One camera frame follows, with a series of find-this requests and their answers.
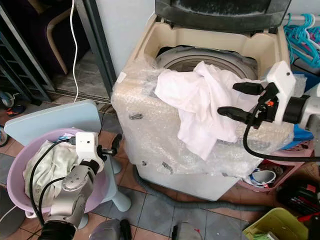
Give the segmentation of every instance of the bubble wrap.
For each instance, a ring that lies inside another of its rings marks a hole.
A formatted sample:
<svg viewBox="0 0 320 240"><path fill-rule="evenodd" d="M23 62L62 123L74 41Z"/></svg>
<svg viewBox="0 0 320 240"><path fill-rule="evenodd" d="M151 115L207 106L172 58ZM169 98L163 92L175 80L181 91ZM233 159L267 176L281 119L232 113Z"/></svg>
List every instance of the bubble wrap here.
<svg viewBox="0 0 320 240"><path fill-rule="evenodd" d="M246 125L239 123L235 143L218 140L206 161L190 152L178 139L178 110L154 94L158 75L153 59L144 57L128 65L113 87L111 102L125 136L125 151L132 164L152 165L164 174L209 174L245 178L261 158L246 152L242 143ZM248 145L270 154L293 139L293 124L263 122L251 128Z"/></svg>

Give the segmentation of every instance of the pink plastic tub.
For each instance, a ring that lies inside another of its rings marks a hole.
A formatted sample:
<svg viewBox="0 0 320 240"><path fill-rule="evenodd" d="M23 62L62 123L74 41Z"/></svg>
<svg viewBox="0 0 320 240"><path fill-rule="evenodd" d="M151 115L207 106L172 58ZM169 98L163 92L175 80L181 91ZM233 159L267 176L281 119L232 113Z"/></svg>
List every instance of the pink plastic tub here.
<svg viewBox="0 0 320 240"><path fill-rule="evenodd" d="M58 137L65 133L76 134L77 132L83 132L77 128L61 128L54 131L50 131L41 137L34 139L14 159L7 178L7 190L12 202L22 210L25 210L26 216L34 213L30 198L25 194L25 180L23 177L23 171L26 168L28 161L36 154L41 145L46 141L56 141ZM104 171L97 174L94 181L94 189L86 202L85 213L90 212L96 208L101 201L105 198L109 188L109 181ZM42 212L47 213L50 211L50 207L43 207Z"/></svg>

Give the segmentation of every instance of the white cable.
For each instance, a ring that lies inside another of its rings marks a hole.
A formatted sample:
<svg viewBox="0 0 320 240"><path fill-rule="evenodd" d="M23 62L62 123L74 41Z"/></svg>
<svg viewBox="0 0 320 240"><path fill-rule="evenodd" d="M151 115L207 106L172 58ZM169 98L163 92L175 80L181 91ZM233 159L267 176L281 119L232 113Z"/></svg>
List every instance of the white cable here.
<svg viewBox="0 0 320 240"><path fill-rule="evenodd" d="M72 24L72 17L74 15L74 9L75 9L75 0L72 0L72 7L71 7L71 13L70 13L70 27L71 27L71 32L72 32L72 36L73 36L73 41L75 44L74 61L73 61L73 67L72 67L73 79L74 79L74 83L76 86L76 95L75 95L75 98L73 101L75 103L77 101L77 98L79 95L79 88L78 88L78 83L77 83L76 74L75 74L75 67L76 67L76 61L77 61L77 55L78 55L78 44L77 44L77 40L76 40L76 36L75 36L75 32L74 32L74 26Z"/></svg>
<svg viewBox="0 0 320 240"><path fill-rule="evenodd" d="M1 217L1 219L0 219L0 223L2 222L2 220L13 210L13 209L15 209L17 206L14 206L13 208L11 208L9 211L7 211L6 212L6 214L5 215L3 215L2 217Z"/></svg>

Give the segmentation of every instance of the white wall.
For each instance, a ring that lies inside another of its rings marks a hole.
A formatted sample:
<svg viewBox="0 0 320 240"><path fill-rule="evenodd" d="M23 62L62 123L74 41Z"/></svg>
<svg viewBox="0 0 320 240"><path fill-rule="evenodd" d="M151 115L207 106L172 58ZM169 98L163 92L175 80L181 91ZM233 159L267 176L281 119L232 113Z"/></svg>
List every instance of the white wall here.
<svg viewBox="0 0 320 240"><path fill-rule="evenodd" d="M154 0L96 0L118 76L155 10Z"/></svg>

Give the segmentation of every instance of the washing machine drum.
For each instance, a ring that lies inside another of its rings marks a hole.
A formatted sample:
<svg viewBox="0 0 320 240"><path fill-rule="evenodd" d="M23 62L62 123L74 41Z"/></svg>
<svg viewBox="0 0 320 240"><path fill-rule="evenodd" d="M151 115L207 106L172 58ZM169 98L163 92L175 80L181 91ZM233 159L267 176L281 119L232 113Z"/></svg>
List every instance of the washing machine drum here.
<svg viewBox="0 0 320 240"><path fill-rule="evenodd" d="M201 61L221 70L229 70L241 79L258 79L257 61L241 56L237 52L178 46L161 53L156 58L158 67L178 72L191 72Z"/></svg>

